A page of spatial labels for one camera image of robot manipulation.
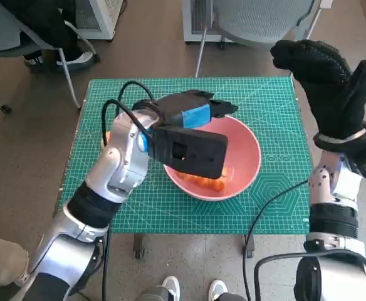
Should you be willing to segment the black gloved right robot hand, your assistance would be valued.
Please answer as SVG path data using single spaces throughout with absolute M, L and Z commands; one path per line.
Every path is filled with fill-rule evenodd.
M 304 89 L 319 133 L 344 140 L 363 129 L 366 60 L 352 71 L 336 48 L 312 40 L 281 40 L 270 52 Z

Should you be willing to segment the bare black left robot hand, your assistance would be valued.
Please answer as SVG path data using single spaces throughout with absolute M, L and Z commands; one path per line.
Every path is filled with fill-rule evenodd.
M 208 124 L 212 118 L 233 114 L 238 106 L 213 99 L 214 94 L 200 90 L 173 93 L 158 99 L 155 104 L 163 124 L 193 129 Z

